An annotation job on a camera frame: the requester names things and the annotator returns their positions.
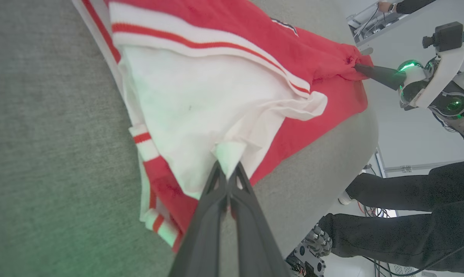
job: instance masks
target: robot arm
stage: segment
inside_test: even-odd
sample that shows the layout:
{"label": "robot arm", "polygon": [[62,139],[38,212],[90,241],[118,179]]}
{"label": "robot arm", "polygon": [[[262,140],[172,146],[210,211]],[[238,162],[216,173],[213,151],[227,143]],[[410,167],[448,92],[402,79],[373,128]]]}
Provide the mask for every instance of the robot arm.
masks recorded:
{"label": "robot arm", "polygon": [[432,37],[423,38],[423,47],[434,45],[436,57],[423,66],[406,61],[397,70],[356,65],[355,70],[396,90],[404,110],[429,108],[448,130],[464,139],[464,27],[453,22],[435,28]]}

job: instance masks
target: gray tablecloth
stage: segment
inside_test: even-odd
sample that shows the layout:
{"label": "gray tablecloth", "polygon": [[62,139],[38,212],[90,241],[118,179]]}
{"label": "gray tablecloth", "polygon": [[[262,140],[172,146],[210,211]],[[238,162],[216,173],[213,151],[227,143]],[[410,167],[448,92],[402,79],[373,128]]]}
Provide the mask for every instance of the gray tablecloth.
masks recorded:
{"label": "gray tablecloth", "polygon": [[[331,0],[255,0],[270,16],[353,43]],[[138,221],[130,122],[71,2],[0,1],[0,277],[163,277],[172,252]],[[369,160],[370,110],[325,134],[255,186],[287,254]],[[224,275],[236,274],[233,221]]]}

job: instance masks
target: person's leg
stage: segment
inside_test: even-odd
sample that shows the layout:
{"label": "person's leg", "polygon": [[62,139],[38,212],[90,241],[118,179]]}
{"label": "person's leg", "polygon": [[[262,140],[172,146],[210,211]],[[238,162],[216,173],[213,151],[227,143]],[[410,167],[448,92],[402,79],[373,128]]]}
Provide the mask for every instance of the person's leg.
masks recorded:
{"label": "person's leg", "polygon": [[[319,226],[337,256],[423,268],[464,245],[464,201],[393,219],[328,214]],[[464,273],[464,249],[430,269]]]}
{"label": "person's leg", "polygon": [[346,192],[369,207],[431,212],[439,205],[464,200],[464,162],[432,169],[429,175],[383,179],[361,174]]}

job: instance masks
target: black sleeve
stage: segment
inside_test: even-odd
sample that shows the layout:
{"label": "black sleeve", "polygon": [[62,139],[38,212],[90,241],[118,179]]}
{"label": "black sleeve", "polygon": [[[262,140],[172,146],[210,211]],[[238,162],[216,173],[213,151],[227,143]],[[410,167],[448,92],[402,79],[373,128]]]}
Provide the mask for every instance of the black sleeve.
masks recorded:
{"label": "black sleeve", "polygon": [[418,11],[422,7],[434,2],[435,0],[404,0],[396,6],[396,12],[402,14],[410,14]]}

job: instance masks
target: watch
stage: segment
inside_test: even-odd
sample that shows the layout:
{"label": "watch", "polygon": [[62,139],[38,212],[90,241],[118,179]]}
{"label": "watch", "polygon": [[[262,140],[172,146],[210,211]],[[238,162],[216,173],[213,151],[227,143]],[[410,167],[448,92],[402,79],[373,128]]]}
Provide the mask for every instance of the watch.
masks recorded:
{"label": "watch", "polygon": [[396,5],[395,3],[392,3],[390,6],[389,6],[389,12],[396,12]]}

